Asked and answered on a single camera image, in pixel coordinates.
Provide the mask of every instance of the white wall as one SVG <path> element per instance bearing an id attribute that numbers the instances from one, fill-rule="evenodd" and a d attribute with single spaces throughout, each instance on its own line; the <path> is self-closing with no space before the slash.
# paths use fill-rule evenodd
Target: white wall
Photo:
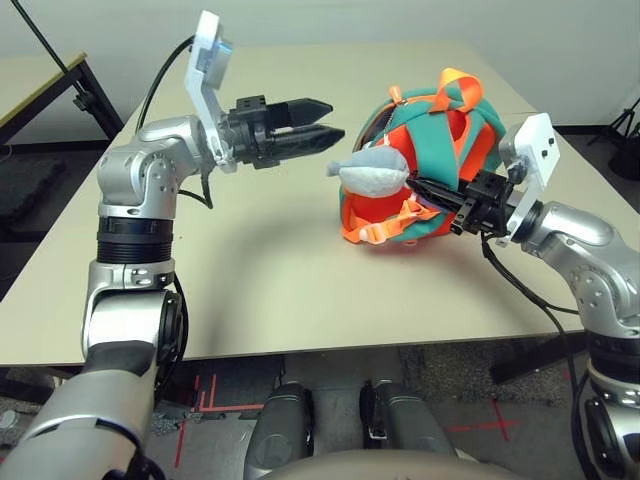
<path id="1" fill-rule="evenodd" d="M 166 55 L 192 34 L 203 8 L 222 17 L 225 37 L 236 45 L 462 40 L 556 124 L 608 122 L 640 83 L 638 0 L 23 0 L 23 6 L 58 51 L 88 52 L 124 118 Z M 9 2 L 0 2 L 0 56 L 38 52 Z M 12 143 L 102 138 L 71 105 L 72 95 L 63 98 Z"/>

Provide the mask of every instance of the green strap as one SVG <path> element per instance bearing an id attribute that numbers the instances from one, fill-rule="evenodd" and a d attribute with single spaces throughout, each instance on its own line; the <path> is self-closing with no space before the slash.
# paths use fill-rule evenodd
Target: green strap
<path id="1" fill-rule="evenodd" d="M 416 151 L 418 172 L 449 188 L 458 188 L 458 161 L 445 113 L 420 115 L 406 122 Z"/>

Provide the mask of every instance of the table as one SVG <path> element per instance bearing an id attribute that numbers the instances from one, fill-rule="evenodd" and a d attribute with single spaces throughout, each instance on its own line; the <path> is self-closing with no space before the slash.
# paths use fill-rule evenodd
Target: table
<path id="1" fill-rule="evenodd" d="M 112 140 L 123 123 L 86 61 L 87 54 L 67 55 L 68 73 L 47 55 L 0 58 L 0 145 L 4 145 L 51 102 L 79 83 L 88 92 L 86 110 Z"/>
<path id="2" fill-rule="evenodd" d="M 473 51 L 416 42 L 239 48 L 219 98 L 268 102 L 314 97 L 331 103 L 328 124 L 346 137 L 318 156 L 276 169 L 241 166 L 211 177 L 213 211 L 181 197 L 174 225 L 176 271 L 191 332 L 186 358 L 501 338 L 555 332 L 553 325 L 483 259 L 477 237 L 449 235 L 418 247 L 355 246 L 339 231 L 338 182 L 326 165 L 345 159 L 387 88 L 437 84 L 443 67 L 478 75 L 507 126 L 535 110 Z M 161 84 L 149 120 L 188 114 L 186 57 Z M 134 116 L 114 144 L 133 135 Z M 571 146 L 545 200 L 608 218 L 639 248 L 638 216 Z M 199 191 L 199 179 L 184 188 Z M 82 361 L 80 329 L 89 262 L 95 258 L 99 189 L 83 183 L 0 304 L 0 364 Z M 575 305 L 561 277 L 515 246 L 498 252 L 522 280 L 561 305 Z M 577 318 L 559 315 L 569 331 Z"/>

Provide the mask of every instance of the black table frame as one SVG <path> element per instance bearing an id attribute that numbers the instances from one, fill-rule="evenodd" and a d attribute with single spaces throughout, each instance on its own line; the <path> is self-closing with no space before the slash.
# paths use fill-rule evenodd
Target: black table frame
<path id="1" fill-rule="evenodd" d="M 0 126 L 0 145 L 6 144 L 11 137 L 72 87 L 75 82 L 79 82 L 91 95 L 91 102 L 86 106 L 87 112 L 93 115 L 107 138 L 113 140 L 124 127 L 124 123 L 89 68 L 89 64 L 83 59 L 69 69 L 68 73 L 62 73 L 62 76 L 55 82 Z"/>

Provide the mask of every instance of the black cylindrical joint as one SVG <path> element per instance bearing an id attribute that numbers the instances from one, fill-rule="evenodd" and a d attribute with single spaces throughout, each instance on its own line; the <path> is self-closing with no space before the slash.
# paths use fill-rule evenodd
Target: black cylindrical joint
<path id="1" fill-rule="evenodd" d="M 173 221 L 100 217 L 98 262 L 136 264 L 171 258 Z"/>
<path id="2" fill-rule="evenodd" d="M 626 383 L 640 383 L 640 342 L 631 338 L 614 338 L 587 334 L 591 364 L 609 378 Z"/>
<path id="3" fill-rule="evenodd" d="M 531 235 L 531 232 L 533 232 L 533 228 L 536 225 L 536 220 L 538 219 L 538 217 L 542 213 L 542 207 L 544 207 L 544 205 L 539 200 L 536 201 L 536 203 L 533 204 L 533 207 L 531 207 L 531 210 L 529 210 L 529 212 L 527 212 L 527 216 L 524 217 L 524 219 L 522 220 L 522 223 L 520 224 L 518 229 L 513 234 L 513 237 L 511 237 L 511 240 L 514 243 L 522 243 L 527 238 L 529 238 L 529 235 Z M 515 208 L 513 208 L 513 207 L 506 208 L 505 209 L 505 211 L 506 211 L 506 217 L 505 218 L 507 218 L 507 219 L 510 218 L 511 215 L 513 214 L 514 210 L 515 210 Z"/>

